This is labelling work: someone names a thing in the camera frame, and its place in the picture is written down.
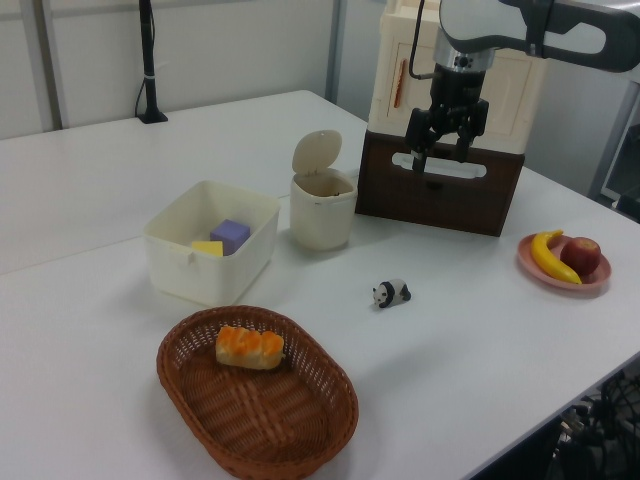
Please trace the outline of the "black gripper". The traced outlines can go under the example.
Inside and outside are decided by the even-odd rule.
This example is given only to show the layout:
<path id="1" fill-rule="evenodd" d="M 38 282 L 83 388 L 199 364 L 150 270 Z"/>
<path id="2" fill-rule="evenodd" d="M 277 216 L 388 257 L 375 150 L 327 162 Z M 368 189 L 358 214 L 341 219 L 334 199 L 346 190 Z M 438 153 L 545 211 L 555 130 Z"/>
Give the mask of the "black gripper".
<path id="1" fill-rule="evenodd" d="M 423 173 L 427 153 L 438 136 L 435 131 L 457 131 L 453 159 L 466 161 L 476 137 L 485 132 L 489 102 L 481 98 L 485 71 L 455 71 L 437 64 L 432 79 L 429 110 L 414 108 L 405 134 L 412 170 Z"/>

